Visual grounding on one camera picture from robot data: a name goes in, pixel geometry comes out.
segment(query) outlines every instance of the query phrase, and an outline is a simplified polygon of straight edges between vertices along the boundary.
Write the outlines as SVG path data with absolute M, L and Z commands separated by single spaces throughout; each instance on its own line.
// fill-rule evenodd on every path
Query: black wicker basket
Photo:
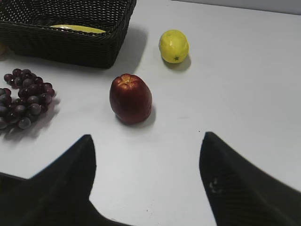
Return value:
M 0 0 L 0 40 L 16 54 L 91 67 L 111 67 L 136 0 Z M 82 25 L 86 33 L 50 27 Z

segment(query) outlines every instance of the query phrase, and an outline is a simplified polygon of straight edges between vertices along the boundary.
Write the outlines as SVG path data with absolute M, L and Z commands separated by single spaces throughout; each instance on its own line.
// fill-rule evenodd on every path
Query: lemon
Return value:
M 93 27 L 85 27 L 85 26 L 69 25 L 69 24 L 53 25 L 52 27 L 71 29 L 71 30 L 81 31 L 81 32 L 92 32 L 92 33 L 104 33 L 105 32 L 104 30 L 93 28 Z
M 2 55 L 6 50 L 6 45 L 0 41 L 0 55 Z
M 164 32 L 159 47 L 162 58 L 172 64 L 183 62 L 189 52 L 186 36 L 178 30 Z

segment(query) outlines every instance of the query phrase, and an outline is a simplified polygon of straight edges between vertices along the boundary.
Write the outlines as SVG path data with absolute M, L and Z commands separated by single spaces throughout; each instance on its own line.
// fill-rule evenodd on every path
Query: purple grape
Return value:
M 30 122 L 30 119 L 29 118 L 22 118 L 19 123 L 18 123 L 18 126 L 21 128 L 21 129 L 27 129 L 28 127 L 30 127 L 31 125 L 31 122 Z
M 37 85 L 43 84 L 43 79 L 41 77 L 36 77 L 33 81 Z
M 38 87 L 39 87 L 40 94 L 45 93 L 44 84 L 43 83 L 38 84 Z
M 7 114 L 8 109 L 4 106 L 0 106 L 0 117 L 3 117 Z
M 14 69 L 13 70 L 13 76 L 14 77 L 20 77 L 21 76 L 21 69 L 19 69 L 19 68 L 16 68 L 16 69 Z
M 27 99 L 25 97 L 21 98 L 20 105 L 24 105 L 24 106 L 27 105 Z
M 51 95 L 51 97 L 54 97 L 54 95 L 55 95 L 55 91 L 54 91 L 54 89 L 53 89 L 53 88 L 49 88 L 49 89 L 47 89 L 47 90 L 46 90 L 46 93 L 50 94 L 50 95 Z
M 5 129 L 8 126 L 3 117 L 0 117 L 0 129 Z
M 11 104 L 8 106 L 8 110 L 9 110 L 9 111 L 14 111 L 14 109 L 15 109 L 16 107 L 17 107 L 16 104 L 11 103 Z
M 15 86 L 15 79 L 12 78 L 11 80 L 9 80 L 9 81 L 8 81 L 8 84 L 9 84 L 11 87 L 13 87 L 13 88 L 16 87 L 16 86 Z
M 46 113 L 48 111 L 48 106 L 40 105 L 40 107 L 41 107 L 41 113 Z
M 20 98 L 14 99 L 14 100 L 12 101 L 12 103 L 15 104 L 15 105 L 20 105 L 21 99 L 20 99 Z
M 41 107 L 38 104 L 32 104 L 29 106 L 28 109 L 29 109 L 30 113 L 33 115 L 38 115 L 41 112 Z
M 31 80 L 31 79 L 25 79 L 23 82 L 24 87 L 30 87 L 30 85 L 32 85 L 32 84 L 33 84 L 33 80 Z
M 5 92 L 6 92 L 7 95 L 9 95 L 9 96 L 11 95 L 10 89 L 8 89 L 8 88 L 3 88 L 3 89 L 5 90 Z
M 11 103 L 11 96 L 7 94 L 3 94 L 0 96 L 0 102 L 2 102 L 5 105 L 9 105 Z
M 25 117 L 29 118 L 32 123 L 36 122 L 39 119 L 37 115 L 30 114 L 30 112 L 27 112 L 25 114 Z
M 43 93 L 43 94 L 40 95 L 40 100 L 41 100 L 41 103 L 48 105 L 48 104 L 51 103 L 52 97 L 48 93 Z
M 24 69 L 24 70 L 22 70 L 21 71 L 21 73 L 20 73 L 20 77 L 23 79 L 23 76 L 25 76 L 26 74 L 30 74 L 31 73 L 31 71 L 30 70 L 28 70 L 28 69 Z
M 40 102 L 40 99 L 37 96 L 30 96 L 27 99 L 27 103 L 29 104 L 38 104 Z
M 13 78 L 12 74 L 6 74 L 4 75 L 4 81 L 6 81 L 7 83 Z
M 23 73 L 31 73 L 31 70 L 29 70 L 29 69 L 23 69 L 22 72 Z
M 14 124 L 19 121 L 19 117 L 15 115 L 15 113 L 9 112 L 5 116 L 5 121 L 8 122 L 9 124 Z
M 26 113 L 26 107 L 24 105 L 18 105 L 14 109 L 15 115 L 24 115 Z
M 19 90 L 19 92 L 18 92 L 19 97 L 30 97 L 32 95 L 32 91 L 28 87 Z
M 15 105 L 24 105 L 25 106 L 27 104 L 27 99 L 25 97 L 17 98 L 12 103 Z
M 29 89 L 31 90 L 31 93 L 33 95 L 38 95 L 40 94 L 40 89 L 39 89 L 39 86 L 37 84 L 32 84 L 30 85 Z
M 33 79 L 33 75 L 31 73 L 26 73 L 22 76 L 22 80 L 25 81 L 26 79 Z
M 23 96 L 23 89 L 19 89 L 19 91 L 18 91 L 18 97 L 24 97 Z
M 45 82 L 45 83 L 44 83 L 44 90 L 47 90 L 47 89 L 49 89 L 49 88 L 52 88 L 52 84 L 49 83 L 49 82 Z
M 23 82 L 22 82 L 22 79 L 21 79 L 21 78 L 17 77 L 17 78 L 15 79 L 15 86 L 18 87 L 18 88 L 20 88 L 20 87 L 23 86 Z
M 0 88 L 0 96 L 3 95 L 3 94 L 6 94 L 5 90 Z

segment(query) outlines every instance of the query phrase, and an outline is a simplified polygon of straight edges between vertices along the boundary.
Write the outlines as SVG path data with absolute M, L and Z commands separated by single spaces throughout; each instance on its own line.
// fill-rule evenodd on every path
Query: bunch of grapes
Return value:
M 4 81 L 19 89 L 19 98 L 12 100 L 11 90 L 0 88 L 0 129 L 13 124 L 26 129 L 40 114 L 47 112 L 55 95 L 51 83 L 44 82 L 28 69 L 14 69 L 12 74 L 4 75 Z

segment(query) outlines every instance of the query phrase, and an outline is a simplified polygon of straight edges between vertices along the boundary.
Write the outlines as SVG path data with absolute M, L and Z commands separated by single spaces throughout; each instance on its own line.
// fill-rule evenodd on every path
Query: wall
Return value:
M 301 0 L 179 0 L 301 15 Z

